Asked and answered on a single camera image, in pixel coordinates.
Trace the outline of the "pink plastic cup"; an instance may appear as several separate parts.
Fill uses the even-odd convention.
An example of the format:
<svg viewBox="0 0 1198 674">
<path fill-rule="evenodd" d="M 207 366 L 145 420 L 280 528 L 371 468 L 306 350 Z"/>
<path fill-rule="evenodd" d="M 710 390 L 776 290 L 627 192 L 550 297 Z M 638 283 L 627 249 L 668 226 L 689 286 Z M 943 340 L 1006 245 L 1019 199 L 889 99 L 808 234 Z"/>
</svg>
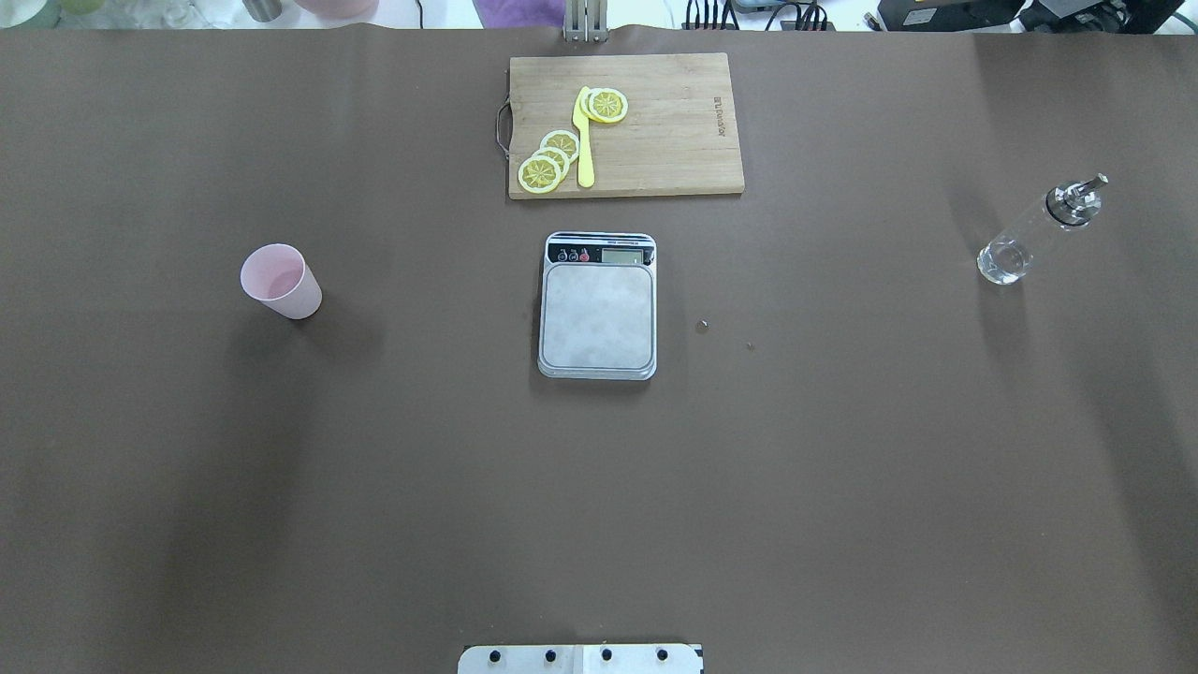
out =
<svg viewBox="0 0 1198 674">
<path fill-rule="evenodd" d="M 244 295 L 285 318 L 309 318 L 323 302 L 323 291 L 300 249 L 280 242 L 246 257 L 240 283 Z"/>
</svg>

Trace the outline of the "silver digital kitchen scale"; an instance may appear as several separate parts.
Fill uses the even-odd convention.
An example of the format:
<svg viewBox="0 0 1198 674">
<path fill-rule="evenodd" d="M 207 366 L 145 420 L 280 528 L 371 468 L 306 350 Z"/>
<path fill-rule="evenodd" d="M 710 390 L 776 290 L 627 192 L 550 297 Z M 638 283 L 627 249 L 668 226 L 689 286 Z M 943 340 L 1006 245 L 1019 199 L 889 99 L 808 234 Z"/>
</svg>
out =
<svg viewBox="0 0 1198 674">
<path fill-rule="evenodd" d="M 657 372 L 657 241 L 547 235 L 536 368 L 547 378 L 647 381 Z"/>
</svg>

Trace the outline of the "yellow plastic knife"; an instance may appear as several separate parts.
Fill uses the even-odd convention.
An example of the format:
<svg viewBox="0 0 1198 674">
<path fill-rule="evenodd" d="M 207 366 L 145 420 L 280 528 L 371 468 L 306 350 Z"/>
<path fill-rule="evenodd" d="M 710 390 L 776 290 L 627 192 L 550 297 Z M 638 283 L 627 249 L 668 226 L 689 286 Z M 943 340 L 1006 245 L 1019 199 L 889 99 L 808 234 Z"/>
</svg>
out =
<svg viewBox="0 0 1198 674">
<path fill-rule="evenodd" d="M 585 189 L 594 187 L 595 181 L 589 138 L 591 119 L 585 111 L 585 103 L 587 102 L 588 95 L 589 89 L 586 89 L 586 86 L 577 90 L 577 97 L 575 97 L 571 110 L 571 125 L 577 130 L 577 170 L 575 170 L 575 175 L 577 175 L 577 187 Z"/>
</svg>

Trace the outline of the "lemon slice middle of stack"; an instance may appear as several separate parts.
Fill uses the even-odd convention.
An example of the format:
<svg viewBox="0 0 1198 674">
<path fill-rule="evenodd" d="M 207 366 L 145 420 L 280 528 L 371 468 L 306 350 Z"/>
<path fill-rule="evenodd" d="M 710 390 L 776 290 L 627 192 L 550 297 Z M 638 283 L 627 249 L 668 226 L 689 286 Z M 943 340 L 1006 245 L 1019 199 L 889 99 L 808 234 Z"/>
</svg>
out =
<svg viewBox="0 0 1198 674">
<path fill-rule="evenodd" d="M 569 153 L 565 153 L 565 150 L 562 148 L 553 148 L 553 146 L 547 146 L 547 148 L 538 148 L 536 150 L 534 156 L 543 156 L 546 159 L 553 160 L 555 165 L 558 168 L 559 174 L 565 174 L 565 171 L 568 171 L 569 168 L 571 166 L 571 156 Z"/>
</svg>

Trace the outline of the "lemon slice back of stack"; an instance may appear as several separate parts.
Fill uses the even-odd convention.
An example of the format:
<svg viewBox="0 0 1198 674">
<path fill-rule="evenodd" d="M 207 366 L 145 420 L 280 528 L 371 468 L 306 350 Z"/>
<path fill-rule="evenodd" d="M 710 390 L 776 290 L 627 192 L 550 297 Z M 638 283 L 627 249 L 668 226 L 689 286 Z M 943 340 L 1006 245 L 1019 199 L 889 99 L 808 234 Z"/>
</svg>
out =
<svg viewBox="0 0 1198 674">
<path fill-rule="evenodd" d="M 540 148 L 557 148 L 574 162 L 580 154 L 580 138 L 569 129 L 552 129 L 541 138 Z"/>
</svg>

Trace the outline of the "bamboo cutting board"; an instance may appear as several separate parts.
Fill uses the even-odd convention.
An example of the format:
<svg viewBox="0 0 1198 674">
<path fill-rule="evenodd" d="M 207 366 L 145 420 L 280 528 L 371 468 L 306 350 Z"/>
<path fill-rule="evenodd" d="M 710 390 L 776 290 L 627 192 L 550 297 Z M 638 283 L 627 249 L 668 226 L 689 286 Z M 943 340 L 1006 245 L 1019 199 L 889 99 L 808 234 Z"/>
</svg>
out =
<svg viewBox="0 0 1198 674">
<path fill-rule="evenodd" d="M 508 193 L 531 198 L 519 166 L 553 129 L 571 129 L 581 89 L 615 89 L 629 113 L 589 125 L 595 180 L 569 174 L 550 199 L 740 195 L 745 188 L 736 93 L 724 51 L 513 57 Z"/>
</svg>

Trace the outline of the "lemon slice near knife tip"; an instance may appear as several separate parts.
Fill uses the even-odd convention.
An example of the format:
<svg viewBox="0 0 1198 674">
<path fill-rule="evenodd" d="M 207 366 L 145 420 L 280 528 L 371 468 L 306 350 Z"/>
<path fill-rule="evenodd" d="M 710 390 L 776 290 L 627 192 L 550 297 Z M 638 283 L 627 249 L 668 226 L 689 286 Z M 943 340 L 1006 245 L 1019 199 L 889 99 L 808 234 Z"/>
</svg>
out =
<svg viewBox="0 0 1198 674">
<path fill-rule="evenodd" d="M 587 89 L 583 93 L 582 110 L 587 119 L 600 125 L 616 125 L 625 119 L 629 111 L 627 95 L 617 89 Z"/>
</svg>

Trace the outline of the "purple cloth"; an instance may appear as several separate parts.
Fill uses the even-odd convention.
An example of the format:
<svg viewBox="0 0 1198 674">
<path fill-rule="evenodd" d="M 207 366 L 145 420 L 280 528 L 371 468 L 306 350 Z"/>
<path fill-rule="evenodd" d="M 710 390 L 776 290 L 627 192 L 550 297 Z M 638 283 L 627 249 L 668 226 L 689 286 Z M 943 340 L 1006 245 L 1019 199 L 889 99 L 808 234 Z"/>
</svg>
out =
<svg viewBox="0 0 1198 674">
<path fill-rule="evenodd" d="M 474 0 L 474 11 L 485 29 L 561 28 L 563 0 Z"/>
</svg>

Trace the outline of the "black power strip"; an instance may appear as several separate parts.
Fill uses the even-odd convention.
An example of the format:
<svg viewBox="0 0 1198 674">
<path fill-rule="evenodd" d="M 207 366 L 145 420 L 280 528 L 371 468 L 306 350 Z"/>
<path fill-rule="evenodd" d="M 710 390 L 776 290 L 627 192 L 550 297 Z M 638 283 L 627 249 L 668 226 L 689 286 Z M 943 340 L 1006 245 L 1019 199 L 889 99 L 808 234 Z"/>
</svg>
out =
<svg viewBox="0 0 1198 674">
<path fill-rule="evenodd" d="M 836 30 L 819 1 L 686 1 L 680 30 L 787 31 L 833 34 Z"/>
</svg>

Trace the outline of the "aluminium frame post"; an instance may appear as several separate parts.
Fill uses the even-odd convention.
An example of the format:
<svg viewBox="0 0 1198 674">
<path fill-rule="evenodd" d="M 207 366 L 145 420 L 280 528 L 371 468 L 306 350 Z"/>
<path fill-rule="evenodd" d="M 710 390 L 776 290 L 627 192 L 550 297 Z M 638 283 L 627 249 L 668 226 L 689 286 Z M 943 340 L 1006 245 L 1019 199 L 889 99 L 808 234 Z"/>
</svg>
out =
<svg viewBox="0 0 1198 674">
<path fill-rule="evenodd" d="M 607 42 L 607 0 L 565 0 L 563 10 L 562 31 L 565 43 Z"/>
</svg>

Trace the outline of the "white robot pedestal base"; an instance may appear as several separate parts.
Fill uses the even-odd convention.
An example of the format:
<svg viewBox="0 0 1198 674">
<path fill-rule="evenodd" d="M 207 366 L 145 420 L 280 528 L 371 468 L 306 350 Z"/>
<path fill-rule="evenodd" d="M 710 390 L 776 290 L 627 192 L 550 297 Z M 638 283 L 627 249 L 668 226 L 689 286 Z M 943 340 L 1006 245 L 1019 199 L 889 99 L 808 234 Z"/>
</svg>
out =
<svg viewBox="0 0 1198 674">
<path fill-rule="evenodd" d="M 462 650 L 458 673 L 704 673 L 685 643 L 510 644 Z"/>
</svg>

